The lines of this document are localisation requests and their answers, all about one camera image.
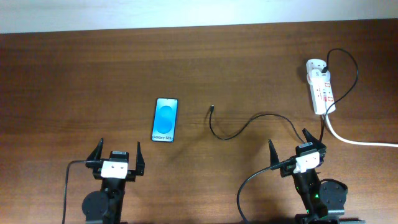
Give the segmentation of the blue Samsung Galaxy smartphone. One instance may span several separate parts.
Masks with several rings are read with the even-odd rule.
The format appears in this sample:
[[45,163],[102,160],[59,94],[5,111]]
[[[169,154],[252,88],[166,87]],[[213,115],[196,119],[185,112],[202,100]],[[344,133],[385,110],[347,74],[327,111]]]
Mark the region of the blue Samsung Galaxy smartphone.
[[151,139],[155,142],[173,142],[177,122],[178,99],[158,98],[155,106]]

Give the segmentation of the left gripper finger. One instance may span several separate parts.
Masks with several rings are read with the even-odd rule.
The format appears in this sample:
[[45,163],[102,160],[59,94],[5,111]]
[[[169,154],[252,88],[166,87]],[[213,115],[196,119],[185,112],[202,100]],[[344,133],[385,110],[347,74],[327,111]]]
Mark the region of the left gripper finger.
[[89,169],[98,168],[101,165],[101,153],[103,149],[104,139],[101,138],[95,149],[86,158],[86,167]]
[[141,152],[141,144],[137,143],[137,152],[136,152],[136,175],[143,176],[145,170],[145,161]]

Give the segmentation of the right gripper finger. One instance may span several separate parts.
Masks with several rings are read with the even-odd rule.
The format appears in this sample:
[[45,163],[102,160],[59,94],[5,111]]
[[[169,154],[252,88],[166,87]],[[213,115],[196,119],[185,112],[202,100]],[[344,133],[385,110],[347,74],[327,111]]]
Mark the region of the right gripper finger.
[[268,140],[269,151],[270,151],[270,166],[275,167],[280,163],[277,151],[271,139]]
[[316,148],[324,148],[324,144],[315,138],[307,129],[304,128],[302,132],[307,142],[311,142]]

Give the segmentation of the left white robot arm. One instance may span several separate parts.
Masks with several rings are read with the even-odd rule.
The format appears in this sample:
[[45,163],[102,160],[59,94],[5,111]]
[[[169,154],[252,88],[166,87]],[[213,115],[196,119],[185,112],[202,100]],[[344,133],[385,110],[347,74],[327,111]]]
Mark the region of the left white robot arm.
[[137,143],[134,169],[129,168],[129,153],[125,151],[112,151],[107,159],[103,159],[103,144],[104,140],[100,139],[86,160],[86,167],[92,170],[94,179],[101,181],[101,188],[89,193],[82,202],[86,223],[120,223],[126,184],[144,175],[140,143]]

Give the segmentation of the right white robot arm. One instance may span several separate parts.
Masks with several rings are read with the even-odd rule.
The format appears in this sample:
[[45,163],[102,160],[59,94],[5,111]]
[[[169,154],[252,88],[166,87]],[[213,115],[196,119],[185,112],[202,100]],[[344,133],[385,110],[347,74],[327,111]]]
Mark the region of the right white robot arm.
[[345,214],[348,187],[335,179],[319,179],[316,168],[324,162],[326,146],[303,130],[306,143],[295,148],[295,155],[280,161],[277,151],[268,141],[271,170],[280,170],[281,177],[291,176],[300,195],[306,214],[295,216],[295,222],[304,223],[365,223],[358,218],[342,219]]

